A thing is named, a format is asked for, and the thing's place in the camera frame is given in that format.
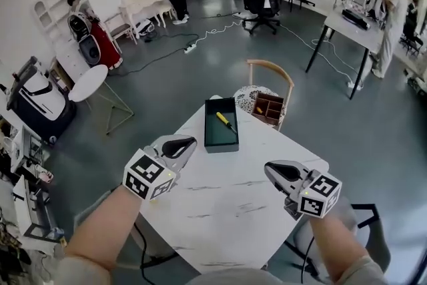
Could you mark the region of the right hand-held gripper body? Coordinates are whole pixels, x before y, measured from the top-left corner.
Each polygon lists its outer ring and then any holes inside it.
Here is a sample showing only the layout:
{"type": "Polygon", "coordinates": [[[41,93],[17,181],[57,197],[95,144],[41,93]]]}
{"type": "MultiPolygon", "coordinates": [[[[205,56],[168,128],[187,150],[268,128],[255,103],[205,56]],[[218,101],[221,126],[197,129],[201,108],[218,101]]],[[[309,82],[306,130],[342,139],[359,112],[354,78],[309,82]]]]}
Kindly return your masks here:
{"type": "Polygon", "coordinates": [[[303,214],[323,218],[336,205],[342,182],[318,170],[300,169],[285,189],[284,209],[296,220],[303,214]]]}

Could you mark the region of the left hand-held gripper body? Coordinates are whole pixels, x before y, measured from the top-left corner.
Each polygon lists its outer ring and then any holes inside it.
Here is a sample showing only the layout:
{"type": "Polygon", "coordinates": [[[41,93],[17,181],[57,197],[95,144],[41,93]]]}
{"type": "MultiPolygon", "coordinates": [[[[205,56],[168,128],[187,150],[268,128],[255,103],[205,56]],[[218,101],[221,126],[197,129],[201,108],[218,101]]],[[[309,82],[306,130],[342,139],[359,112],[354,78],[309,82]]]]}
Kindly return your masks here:
{"type": "Polygon", "coordinates": [[[170,170],[153,147],[138,149],[125,166],[122,184],[142,200],[154,200],[176,185],[180,170],[170,170]]]}

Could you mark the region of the dark green box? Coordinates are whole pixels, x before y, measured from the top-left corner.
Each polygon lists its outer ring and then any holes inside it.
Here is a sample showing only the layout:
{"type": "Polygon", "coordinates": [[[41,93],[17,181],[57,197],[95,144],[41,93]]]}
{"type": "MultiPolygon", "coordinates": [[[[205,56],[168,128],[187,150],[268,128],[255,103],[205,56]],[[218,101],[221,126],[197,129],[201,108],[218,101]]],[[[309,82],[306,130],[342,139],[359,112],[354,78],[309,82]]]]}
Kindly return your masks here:
{"type": "Polygon", "coordinates": [[[239,133],[236,135],[216,116],[222,113],[238,133],[238,116],[233,97],[205,101],[204,147],[209,154],[237,152],[240,148],[239,133]]]}

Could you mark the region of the yellow handled screwdriver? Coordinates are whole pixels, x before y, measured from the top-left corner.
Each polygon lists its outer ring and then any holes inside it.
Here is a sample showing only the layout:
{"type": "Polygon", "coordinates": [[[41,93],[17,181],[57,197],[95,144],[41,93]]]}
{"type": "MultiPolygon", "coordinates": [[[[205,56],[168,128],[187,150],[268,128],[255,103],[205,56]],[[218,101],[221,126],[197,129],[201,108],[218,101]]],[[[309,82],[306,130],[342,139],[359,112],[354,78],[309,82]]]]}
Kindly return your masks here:
{"type": "Polygon", "coordinates": [[[237,131],[233,128],[232,124],[227,120],[227,118],[220,112],[216,112],[217,118],[228,128],[230,129],[234,134],[238,134],[237,131]]]}

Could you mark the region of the person's right forearm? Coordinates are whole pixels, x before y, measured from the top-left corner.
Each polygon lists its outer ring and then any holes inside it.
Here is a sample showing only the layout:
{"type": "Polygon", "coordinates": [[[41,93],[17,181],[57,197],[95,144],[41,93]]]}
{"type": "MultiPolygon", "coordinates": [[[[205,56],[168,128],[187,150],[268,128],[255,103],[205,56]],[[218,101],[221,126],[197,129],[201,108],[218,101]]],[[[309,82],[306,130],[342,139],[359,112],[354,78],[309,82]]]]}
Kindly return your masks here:
{"type": "Polygon", "coordinates": [[[345,271],[368,252],[353,233],[335,216],[309,219],[314,240],[323,263],[333,282],[337,282],[345,271]]]}

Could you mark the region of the brown wooden organizer box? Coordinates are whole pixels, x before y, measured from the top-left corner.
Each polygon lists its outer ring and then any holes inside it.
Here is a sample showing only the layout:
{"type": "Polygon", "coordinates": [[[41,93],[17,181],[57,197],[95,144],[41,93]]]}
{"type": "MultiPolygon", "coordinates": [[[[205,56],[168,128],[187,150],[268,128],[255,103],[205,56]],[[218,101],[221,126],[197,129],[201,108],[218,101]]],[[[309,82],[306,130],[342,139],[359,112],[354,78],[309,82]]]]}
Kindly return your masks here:
{"type": "Polygon", "coordinates": [[[262,122],[279,127],[283,119],[284,99],[275,95],[258,92],[252,115],[262,122]]]}

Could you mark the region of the patterned seat cushion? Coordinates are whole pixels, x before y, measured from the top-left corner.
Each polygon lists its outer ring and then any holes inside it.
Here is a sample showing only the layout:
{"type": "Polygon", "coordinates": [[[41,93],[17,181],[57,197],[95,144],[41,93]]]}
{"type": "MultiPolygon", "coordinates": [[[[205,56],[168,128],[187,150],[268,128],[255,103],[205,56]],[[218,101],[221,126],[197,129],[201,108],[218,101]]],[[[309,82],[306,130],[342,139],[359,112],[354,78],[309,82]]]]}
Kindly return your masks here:
{"type": "Polygon", "coordinates": [[[252,115],[252,106],[253,106],[254,100],[255,100],[255,95],[256,95],[255,89],[256,89],[256,87],[260,87],[260,91],[263,93],[267,93],[270,95],[275,95],[275,96],[280,97],[277,93],[273,92],[272,90],[270,90],[269,88],[264,87],[264,86],[258,86],[258,85],[250,86],[250,85],[248,85],[248,86],[240,88],[234,94],[236,105],[240,109],[249,113],[250,115],[252,115]]]}

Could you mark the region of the pink white slippers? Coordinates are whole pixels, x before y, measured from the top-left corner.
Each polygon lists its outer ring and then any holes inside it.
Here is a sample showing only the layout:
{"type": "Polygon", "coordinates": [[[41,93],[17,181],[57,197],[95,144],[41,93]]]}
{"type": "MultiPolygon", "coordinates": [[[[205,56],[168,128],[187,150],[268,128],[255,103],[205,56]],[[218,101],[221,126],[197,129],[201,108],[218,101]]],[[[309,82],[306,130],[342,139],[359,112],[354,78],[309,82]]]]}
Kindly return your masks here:
{"type": "Polygon", "coordinates": [[[35,166],[35,172],[37,177],[45,183],[50,183],[53,180],[53,174],[39,164],[35,166]]]}

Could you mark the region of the white round side table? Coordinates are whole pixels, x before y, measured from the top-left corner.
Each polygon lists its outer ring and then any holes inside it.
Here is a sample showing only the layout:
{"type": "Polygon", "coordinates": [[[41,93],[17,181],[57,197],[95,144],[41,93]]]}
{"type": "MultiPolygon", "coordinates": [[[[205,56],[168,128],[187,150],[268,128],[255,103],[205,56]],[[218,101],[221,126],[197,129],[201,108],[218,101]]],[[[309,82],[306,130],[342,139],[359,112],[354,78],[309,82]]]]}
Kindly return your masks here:
{"type": "Polygon", "coordinates": [[[134,116],[130,107],[114,92],[106,82],[109,69],[105,65],[96,65],[87,70],[68,93],[69,101],[84,101],[91,112],[95,125],[105,125],[105,134],[109,135],[119,125],[134,116]],[[122,111],[125,116],[119,122],[113,122],[113,112],[122,111]]]}

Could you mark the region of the wooden chair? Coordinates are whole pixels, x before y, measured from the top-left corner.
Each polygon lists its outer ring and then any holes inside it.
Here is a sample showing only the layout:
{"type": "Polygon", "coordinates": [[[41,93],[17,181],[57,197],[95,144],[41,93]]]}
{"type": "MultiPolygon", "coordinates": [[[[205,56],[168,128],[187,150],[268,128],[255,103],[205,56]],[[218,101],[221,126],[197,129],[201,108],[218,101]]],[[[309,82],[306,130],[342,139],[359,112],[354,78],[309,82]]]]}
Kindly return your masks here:
{"type": "MultiPolygon", "coordinates": [[[[271,127],[275,128],[277,131],[280,131],[282,128],[282,124],[283,124],[284,118],[286,116],[287,110],[288,110],[288,105],[290,102],[292,90],[294,88],[294,82],[293,82],[292,78],[288,75],[288,73],[284,69],[282,69],[279,65],[276,65],[275,63],[272,63],[270,61],[261,60],[261,59],[248,59],[247,64],[249,65],[249,83],[250,83],[250,86],[254,85],[254,80],[253,80],[254,66],[261,66],[261,67],[265,67],[267,69],[270,69],[270,70],[276,72],[280,77],[282,77],[288,83],[288,90],[286,92],[286,95],[283,97],[283,99],[284,99],[284,110],[283,110],[283,114],[282,114],[283,115],[282,122],[281,122],[279,127],[270,125],[271,127]]],[[[256,87],[255,91],[256,91],[256,95],[258,94],[258,92],[261,92],[260,87],[256,87]]]]}

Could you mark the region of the white chair dark seat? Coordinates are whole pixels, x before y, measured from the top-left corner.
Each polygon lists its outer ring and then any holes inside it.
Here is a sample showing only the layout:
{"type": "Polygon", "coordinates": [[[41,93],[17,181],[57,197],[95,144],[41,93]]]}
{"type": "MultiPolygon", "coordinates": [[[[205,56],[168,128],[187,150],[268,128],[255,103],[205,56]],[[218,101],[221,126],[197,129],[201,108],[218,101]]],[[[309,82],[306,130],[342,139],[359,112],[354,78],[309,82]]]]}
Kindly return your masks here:
{"type": "Polygon", "coordinates": [[[119,43],[117,42],[119,38],[126,36],[137,45],[137,40],[135,38],[131,25],[125,21],[121,13],[116,13],[108,17],[103,22],[103,24],[105,25],[107,33],[109,34],[116,50],[120,54],[122,54],[122,50],[119,46],[119,43]]]}

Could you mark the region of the white table black legs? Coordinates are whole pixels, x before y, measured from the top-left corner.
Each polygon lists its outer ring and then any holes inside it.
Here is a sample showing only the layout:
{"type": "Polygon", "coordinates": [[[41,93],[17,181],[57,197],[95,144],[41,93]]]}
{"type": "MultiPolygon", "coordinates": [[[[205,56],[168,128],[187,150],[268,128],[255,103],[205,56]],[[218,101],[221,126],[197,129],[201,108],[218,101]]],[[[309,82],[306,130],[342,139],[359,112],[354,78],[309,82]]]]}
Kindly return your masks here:
{"type": "Polygon", "coordinates": [[[327,15],[324,21],[319,40],[317,41],[314,52],[312,53],[310,61],[306,67],[306,73],[309,72],[313,62],[317,58],[319,49],[323,42],[325,42],[325,37],[329,29],[331,29],[332,33],[339,33],[340,35],[343,35],[345,38],[350,39],[354,43],[357,43],[359,46],[364,48],[362,62],[360,64],[356,80],[353,81],[353,88],[350,95],[350,99],[353,99],[357,88],[361,83],[362,74],[369,57],[369,52],[376,53],[379,50],[383,33],[375,23],[370,24],[370,28],[367,31],[359,28],[358,26],[343,18],[342,7],[335,8],[327,15]]]}

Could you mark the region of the black tray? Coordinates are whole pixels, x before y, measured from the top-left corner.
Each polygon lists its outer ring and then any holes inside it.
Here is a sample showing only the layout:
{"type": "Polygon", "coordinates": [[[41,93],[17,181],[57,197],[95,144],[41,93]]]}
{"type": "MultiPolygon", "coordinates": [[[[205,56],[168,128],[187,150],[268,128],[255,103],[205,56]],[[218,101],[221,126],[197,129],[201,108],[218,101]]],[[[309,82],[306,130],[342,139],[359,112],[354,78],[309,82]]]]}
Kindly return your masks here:
{"type": "Polygon", "coordinates": [[[353,12],[350,9],[343,9],[342,10],[342,16],[349,22],[353,23],[354,25],[358,26],[359,28],[363,30],[369,30],[370,24],[364,20],[363,17],[358,15],[357,13],[353,12]]]}

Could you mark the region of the white shelf cabinet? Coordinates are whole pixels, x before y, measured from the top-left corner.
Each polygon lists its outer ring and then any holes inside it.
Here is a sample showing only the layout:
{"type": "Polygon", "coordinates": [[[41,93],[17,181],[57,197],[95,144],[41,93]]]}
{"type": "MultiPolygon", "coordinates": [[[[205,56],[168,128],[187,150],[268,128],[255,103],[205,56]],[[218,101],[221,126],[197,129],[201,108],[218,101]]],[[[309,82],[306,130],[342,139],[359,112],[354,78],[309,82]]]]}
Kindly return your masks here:
{"type": "Polygon", "coordinates": [[[67,24],[69,10],[67,0],[36,0],[33,4],[33,15],[54,58],[75,83],[91,66],[70,32],[67,24]]]}

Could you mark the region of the white desk black frame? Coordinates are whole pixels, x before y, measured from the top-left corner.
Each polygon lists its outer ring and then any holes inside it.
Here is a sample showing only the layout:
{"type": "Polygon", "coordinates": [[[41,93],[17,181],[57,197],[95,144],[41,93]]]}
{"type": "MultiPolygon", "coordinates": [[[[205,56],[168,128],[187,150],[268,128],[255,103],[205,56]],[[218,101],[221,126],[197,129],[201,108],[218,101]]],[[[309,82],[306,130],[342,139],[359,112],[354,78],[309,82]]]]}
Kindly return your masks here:
{"type": "Polygon", "coordinates": [[[64,231],[54,218],[49,192],[39,184],[31,185],[25,176],[21,176],[12,194],[21,235],[44,242],[59,243],[64,237],[64,231]]]}

